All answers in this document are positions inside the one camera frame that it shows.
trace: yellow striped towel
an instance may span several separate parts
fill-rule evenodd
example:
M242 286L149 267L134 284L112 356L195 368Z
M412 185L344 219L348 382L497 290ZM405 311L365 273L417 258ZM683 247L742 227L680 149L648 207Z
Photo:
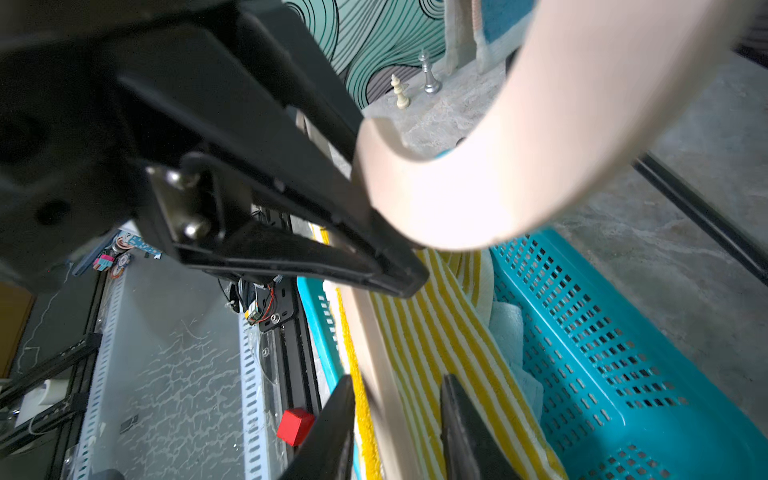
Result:
M488 331L490 254L422 250L417 255L430 277L416 295L371 293L371 300L422 477L445 478L440 385L453 373L522 478L567 478Z

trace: teal plastic basket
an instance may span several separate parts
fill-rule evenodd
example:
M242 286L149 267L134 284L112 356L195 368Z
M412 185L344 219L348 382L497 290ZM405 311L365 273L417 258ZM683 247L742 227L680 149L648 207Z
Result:
M339 380L344 376L344 367L339 356L339 342L336 337L336 327L328 308L328 300L323 290L323 281L316 278L300 276L296 279L296 287L299 289L299 297L304 307L306 322L310 326L312 340L315 343L317 356L320 358L320 366L326 376L328 390L333 392ZM356 478L360 478L360 460L357 445L353 454L353 468Z
M523 368L544 385L541 426L569 478L768 478L768 440L562 237L491 251L497 300L522 308Z

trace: red block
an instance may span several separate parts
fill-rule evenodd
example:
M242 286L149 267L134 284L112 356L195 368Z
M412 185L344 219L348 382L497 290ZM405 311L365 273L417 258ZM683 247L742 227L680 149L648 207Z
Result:
M277 427L277 436L292 447L301 445L315 423L315 416L303 409L287 409Z

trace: screw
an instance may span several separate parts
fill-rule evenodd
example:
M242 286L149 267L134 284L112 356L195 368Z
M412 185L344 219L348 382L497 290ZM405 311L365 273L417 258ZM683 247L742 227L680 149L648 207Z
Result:
M210 231L210 222L199 215L196 215L184 224L184 235L190 240L199 240L205 237Z
M192 188L197 185L199 180L199 174L186 175L182 174L178 170L171 170L170 168L165 172L165 181L177 190L186 190L187 188Z

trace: chess pawn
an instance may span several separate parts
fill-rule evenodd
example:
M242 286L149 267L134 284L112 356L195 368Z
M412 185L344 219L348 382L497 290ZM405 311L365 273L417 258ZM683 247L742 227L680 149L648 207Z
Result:
M392 74L392 88L394 88L394 92L397 95L397 108L400 110L404 110L406 107L408 107L411 104L411 99L406 97L403 92L408 87L408 84L402 84L400 83L400 79L397 78L394 74Z

